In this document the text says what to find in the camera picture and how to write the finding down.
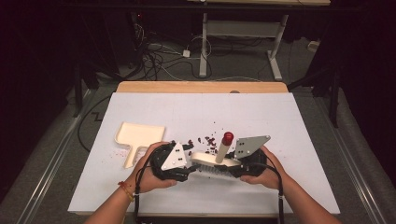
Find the brush bristles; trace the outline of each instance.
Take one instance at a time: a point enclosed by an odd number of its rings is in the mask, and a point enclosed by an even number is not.
[[[212,175],[221,175],[221,176],[233,177],[230,174],[230,172],[222,172],[222,171],[220,171],[219,169],[217,169],[215,167],[202,165],[201,163],[198,163],[198,162],[195,162],[195,161],[192,163],[192,165],[197,165],[197,164],[201,165],[198,168],[199,172],[205,172],[205,173],[212,174]]]

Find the desk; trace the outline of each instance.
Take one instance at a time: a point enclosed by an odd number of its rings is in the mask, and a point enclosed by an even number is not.
[[[166,127],[163,140],[192,140],[196,144],[193,150],[198,151],[205,150],[198,137],[221,139],[225,130],[235,137],[269,134],[272,139],[266,145],[290,175],[331,213],[339,213],[292,94],[283,83],[243,82],[121,83],[111,98],[69,212],[93,212],[117,188],[118,181],[131,173],[122,168],[127,151],[114,141],[123,121],[162,125]],[[291,213],[287,203],[285,212]],[[141,194],[139,215],[277,217],[277,191],[195,172],[172,188]]]
[[[209,3],[240,3],[240,4],[261,4],[261,5],[302,5],[302,6],[328,6],[330,0],[205,0]],[[233,36],[252,36],[252,37],[274,37],[275,43],[271,50],[267,51],[268,62],[276,81],[281,81],[279,66],[276,62],[276,53],[285,31],[286,22],[289,15],[283,15],[280,22],[257,22],[257,21],[210,21],[207,19],[207,13],[204,13],[203,31],[202,31],[202,48],[200,61],[200,77],[206,77],[207,50],[206,42],[208,35],[233,35]]]

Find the red cap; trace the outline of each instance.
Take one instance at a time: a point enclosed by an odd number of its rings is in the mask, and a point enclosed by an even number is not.
[[[221,143],[227,147],[230,146],[232,142],[233,142],[233,134],[230,132],[225,133],[223,139],[221,140]]]

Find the bracelet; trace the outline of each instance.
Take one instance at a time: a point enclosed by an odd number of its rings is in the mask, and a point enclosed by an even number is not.
[[[123,181],[119,182],[120,187],[125,191],[126,195],[128,195],[129,200],[131,200],[131,203],[134,201],[134,196],[132,196],[129,191],[126,189],[126,183]]]

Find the white desk leg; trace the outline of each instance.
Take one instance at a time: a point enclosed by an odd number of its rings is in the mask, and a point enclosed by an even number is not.
[[[277,28],[274,49],[267,51],[268,60],[271,64],[271,68],[272,68],[274,78],[276,81],[282,80],[282,76],[280,75],[279,67],[277,66],[277,62],[276,62],[276,53],[277,53],[277,49],[279,48],[280,41],[282,40],[282,35],[283,35],[283,32],[285,31],[286,22],[288,21],[288,17],[289,17],[289,15],[284,15],[282,17],[282,22],[279,24],[279,27]]]
[[[207,13],[204,13],[204,19],[202,22],[202,49],[201,49],[201,61],[199,65],[199,77],[206,77],[206,66],[207,66],[207,52],[206,52],[206,38],[207,38]]]

